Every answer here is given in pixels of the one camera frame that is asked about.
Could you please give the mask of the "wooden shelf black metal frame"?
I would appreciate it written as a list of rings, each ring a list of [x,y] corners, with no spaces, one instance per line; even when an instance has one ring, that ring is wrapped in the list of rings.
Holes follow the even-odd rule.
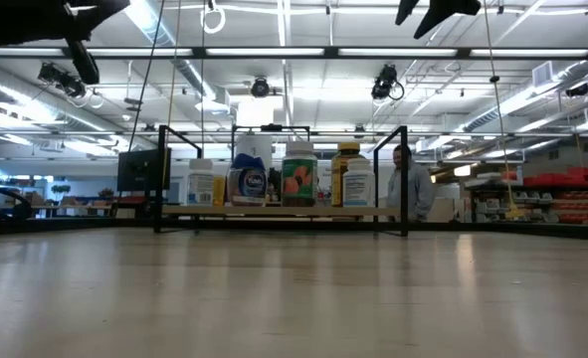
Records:
[[[379,184],[374,184],[374,205],[372,207],[205,207],[205,206],[168,206],[161,202],[161,194],[157,193],[156,204],[152,209],[153,230],[160,233],[164,227],[178,227],[178,219],[183,216],[190,218],[184,226],[186,228],[202,228],[202,217],[230,217],[242,216],[244,218],[268,219],[274,218],[276,223],[274,230],[294,231],[301,230],[328,230],[337,231],[336,223],[329,223],[329,218],[370,217],[370,223],[357,224],[356,231],[396,232],[402,238],[406,238],[411,230],[408,216],[408,164],[401,166],[402,191],[400,195],[401,205],[399,209],[381,208],[379,206]],[[303,218],[304,221],[297,226],[294,222],[286,222],[286,218]]]

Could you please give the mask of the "person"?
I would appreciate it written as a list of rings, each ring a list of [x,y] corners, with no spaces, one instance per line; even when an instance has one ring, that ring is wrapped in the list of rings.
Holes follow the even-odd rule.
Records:
[[[408,163],[407,216],[410,222],[426,222],[435,200],[435,189],[428,169],[412,158],[407,145],[399,144],[393,150],[394,171],[387,184],[386,207],[401,210],[401,168]],[[391,221],[400,215],[390,217]]]

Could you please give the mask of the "black aluminium table frame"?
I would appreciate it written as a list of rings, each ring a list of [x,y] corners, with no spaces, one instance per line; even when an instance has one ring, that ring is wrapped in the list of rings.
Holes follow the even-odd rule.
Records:
[[[59,218],[27,221],[3,221],[0,235],[57,232],[107,228],[148,228],[151,220],[100,219],[100,218]],[[533,235],[567,239],[588,240],[588,226],[550,225],[529,223],[410,223],[402,227],[399,223],[386,222],[320,222],[320,221],[181,221],[164,220],[163,229],[215,230],[215,231],[271,231],[271,232],[446,232],[473,233],[495,232],[504,234]]]

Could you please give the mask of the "black monitor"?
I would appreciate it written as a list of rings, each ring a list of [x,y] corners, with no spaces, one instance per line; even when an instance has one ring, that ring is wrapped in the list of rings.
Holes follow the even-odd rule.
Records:
[[[160,154],[157,149],[118,154],[118,191],[155,191],[170,187],[171,150]]]

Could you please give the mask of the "Tums jar blue lid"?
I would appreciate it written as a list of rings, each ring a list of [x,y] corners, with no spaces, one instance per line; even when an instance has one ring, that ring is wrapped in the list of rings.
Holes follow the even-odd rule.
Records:
[[[261,157],[239,153],[234,158],[227,177],[227,196],[232,206],[263,207],[267,184]]]

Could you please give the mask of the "brown bottle yellow cap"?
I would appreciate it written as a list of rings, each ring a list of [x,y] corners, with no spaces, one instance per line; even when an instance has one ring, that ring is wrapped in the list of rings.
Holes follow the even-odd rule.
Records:
[[[331,159],[331,206],[343,206],[343,175],[347,171],[350,159],[362,158],[360,144],[342,142],[338,144],[337,153]]]

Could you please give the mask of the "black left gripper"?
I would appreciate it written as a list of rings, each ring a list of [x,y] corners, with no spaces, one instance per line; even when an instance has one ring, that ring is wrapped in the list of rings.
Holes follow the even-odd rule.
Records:
[[[91,32],[130,0],[0,0],[0,47],[40,40],[89,39]]]

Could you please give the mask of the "white bottle yellow striped label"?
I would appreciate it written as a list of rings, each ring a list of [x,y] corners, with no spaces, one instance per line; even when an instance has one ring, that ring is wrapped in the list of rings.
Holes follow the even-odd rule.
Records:
[[[213,162],[195,158],[189,161],[187,177],[187,204],[211,206],[213,203]]]

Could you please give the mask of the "black background rig frame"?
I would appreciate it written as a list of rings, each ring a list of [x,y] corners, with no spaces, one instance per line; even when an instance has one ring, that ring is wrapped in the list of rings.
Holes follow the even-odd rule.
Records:
[[[229,144],[231,159],[234,160],[240,153],[253,157],[260,157],[266,168],[273,166],[275,153],[273,139],[275,137],[299,137],[304,132],[305,140],[310,141],[311,130],[309,126],[291,126],[281,124],[264,124],[258,126],[233,124],[231,129],[231,143]]]

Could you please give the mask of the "clear bottle peach green label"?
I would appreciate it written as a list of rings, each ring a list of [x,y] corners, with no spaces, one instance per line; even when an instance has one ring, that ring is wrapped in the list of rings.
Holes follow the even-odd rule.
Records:
[[[317,158],[309,141],[291,141],[282,161],[282,205],[313,207],[317,197]]]

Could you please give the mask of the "black overhead light beam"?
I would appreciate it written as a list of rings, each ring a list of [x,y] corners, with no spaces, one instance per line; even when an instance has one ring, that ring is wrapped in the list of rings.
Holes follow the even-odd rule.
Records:
[[[374,47],[178,47],[89,48],[98,60],[279,59],[279,60],[460,60],[588,61],[588,48],[374,48]]]

